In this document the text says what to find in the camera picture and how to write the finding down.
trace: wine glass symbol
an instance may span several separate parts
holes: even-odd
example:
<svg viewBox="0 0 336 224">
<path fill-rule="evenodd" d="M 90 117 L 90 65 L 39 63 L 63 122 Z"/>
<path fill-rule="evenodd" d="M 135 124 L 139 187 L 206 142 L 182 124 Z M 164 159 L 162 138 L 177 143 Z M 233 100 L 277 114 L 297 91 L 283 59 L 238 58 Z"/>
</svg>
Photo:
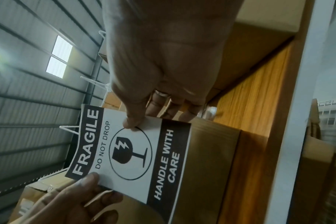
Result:
<svg viewBox="0 0 336 224">
<path fill-rule="evenodd" d="M 145 154 L 143 155 L 135 153 L 133 151 L 132 143 L 128 138 L 116 137 L 115 148 L 112 155 L 113 160 L 121 164 L 126 164 L 131 160 L 132 156 L 142 159 L 143 160 L 142 167 L 145 167 L 147 148 Z"/>
</svg>

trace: ring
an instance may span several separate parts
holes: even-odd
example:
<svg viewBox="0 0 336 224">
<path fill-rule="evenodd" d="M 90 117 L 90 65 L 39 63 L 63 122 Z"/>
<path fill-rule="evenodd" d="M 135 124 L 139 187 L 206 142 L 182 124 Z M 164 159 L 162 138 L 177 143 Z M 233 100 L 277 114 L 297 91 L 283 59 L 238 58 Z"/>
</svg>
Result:
<svg viewBox="0 0 336 224">
<path fill-rule="evenodd" d="M 162 97 L 165 97 L 165 98 L 167 98 L 167 97 L 170 96 L 169 94 L 167 94 L 167 93 L 162 93 L 162 92 L 158 91 L 157 89 L 155 89 L 154 92 L 157 93 L 158 95 L 162 96 Z"/>
</svg>

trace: corrugated metal wall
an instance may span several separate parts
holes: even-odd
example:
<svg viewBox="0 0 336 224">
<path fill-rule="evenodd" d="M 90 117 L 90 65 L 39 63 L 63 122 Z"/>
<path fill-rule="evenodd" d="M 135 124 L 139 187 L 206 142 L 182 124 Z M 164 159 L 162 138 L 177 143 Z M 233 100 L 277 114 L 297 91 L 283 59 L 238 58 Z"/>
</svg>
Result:
<svg viewBox="0 0 336 224">
<path fill-rule="evenodd" d="M 101 104 L 80 76 L 109 81 L 103 27 L 100 1 L 0 0 L 0 223 L 24 185 L 63 167 L 72 134 L 58 126 L 76 125 L 84 100 Z M 45 72 L 58 35 L 73 45 L 63 79 Z"/>
</svg>

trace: circle outline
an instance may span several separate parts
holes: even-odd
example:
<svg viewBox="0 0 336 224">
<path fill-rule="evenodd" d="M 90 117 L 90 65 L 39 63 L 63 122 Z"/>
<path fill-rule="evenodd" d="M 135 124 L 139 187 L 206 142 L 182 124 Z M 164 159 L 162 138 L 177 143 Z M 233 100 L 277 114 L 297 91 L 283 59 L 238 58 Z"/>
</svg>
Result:
<svg viewBox="0 0 336 224">
<path fill-rule="evenodd" d="M 139 176 L 139 177 L 137 177 L 137 178 L 134 178 L 134 179 L 128 179 L 128 178 L 124 178 L 124 177 L 120 176 L 120 175 L 115 171 L 115 169 L 114 169 L 114 167 L 113 167 L 113 164 L 112 164 L 112 160 L 111 160 L 111 158 L 110 158 L 110 148 L 111 148 L 111 146 L 112 146 L 112 142 L 113 142 L 115 136 L 116 136 L 119 132 L 121 132 L 124 128 L 120 129 L 120 130 L 113 136 L 112 140 L 110 141 L 110 145 L 109 145 L 109 161 L 110 161 L 110 166 L 112 167 L 112 169 L 113 169 L 113 171 L 116 173 L 116 175 L 118 175 L 120 178 L 122 178 L 122 179 L 124 179 L 124 180 L 137 180 L 137 179 L 140 179 L 143 175 L 145 175 L 145 174 L 147 173 L 147 171 L 148 171 L 148 169 L 150 168 L 151 163 L 152 163 L 153 150 L 152 150 L 151 141 L 149 140 L 148 136 L 146 135 L 146 133 L 145 133 L 143 130 L 141 130 L 141 129 L 138 128 L 138 127 L 135 127 L 135 128 L 139 129 L 139 130 L 146 136 L 146 138 L 147 138 L 147 140 L 148 140 L 148 143 L 150 144 L 150 148 L 151 148 L 151 160 L 150 160 L 150 164 L 148 165 L 146 171 L 145 171 L 141 176 Z"/>
</svg>

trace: black and white label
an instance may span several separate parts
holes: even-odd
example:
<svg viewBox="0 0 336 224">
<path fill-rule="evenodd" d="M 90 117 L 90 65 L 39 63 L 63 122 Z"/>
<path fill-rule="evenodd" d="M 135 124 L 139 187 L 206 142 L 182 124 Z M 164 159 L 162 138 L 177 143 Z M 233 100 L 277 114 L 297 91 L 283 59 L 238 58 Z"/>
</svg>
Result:
<svg viewBox="0 0 336 224">
<path fill-rule="evenodd" d="M 66 177 L 100 175 L 99 184 L 139 200 L 172 221 L 190 141 L 189 123 L 146 117 L 133 129 L 126 113 L 82 105 L 78 148 Z"/>
</svg>

